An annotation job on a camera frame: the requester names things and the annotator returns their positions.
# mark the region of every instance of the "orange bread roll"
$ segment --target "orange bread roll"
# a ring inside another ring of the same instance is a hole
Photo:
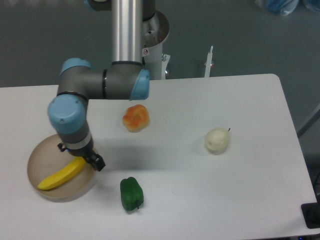
[[[122,118],[122,123],[129,132],[137,132],[149,123],[149,113],[145,106],[138,104],[129,107]]]

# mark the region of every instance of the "green bell pepper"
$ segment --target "green bell pepper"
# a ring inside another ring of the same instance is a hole
[[[132,211],[144,203],[144,192],[134,177],[128,177],[120,182],[121,202],[127,211]]]

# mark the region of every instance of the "metal pole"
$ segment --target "metal pole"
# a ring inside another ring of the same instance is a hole
[[[112,1],[112,62],[142,63],[142,0]]]

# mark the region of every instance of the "banana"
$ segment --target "banana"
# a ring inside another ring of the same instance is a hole
[[[65,182],[69,181],[74,176],[76,176],[80,172],[80,170],[85,166],[85,164],[86,161],[83,157],[76,156],[63,169],[42,180],[38,185],[38,189],[47,191],[59,187],[60,185],[64,184]]]

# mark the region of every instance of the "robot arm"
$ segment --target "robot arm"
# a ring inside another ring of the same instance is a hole
[[[152,6],[154,0],[145,2]],[[110,1],[85,3],[97,10],[110,8]],[[150,74],[142,65],[142,22],[143,0],[113,0],[111,70],[92,71],[86,60],[67,60],[57,96],[48,106],[50,123],[62,140],[59,149],[83,157],[96,171],[101,171],[105,162],[93,149],[86,120],[89,99],[143,100],[149,96]]]

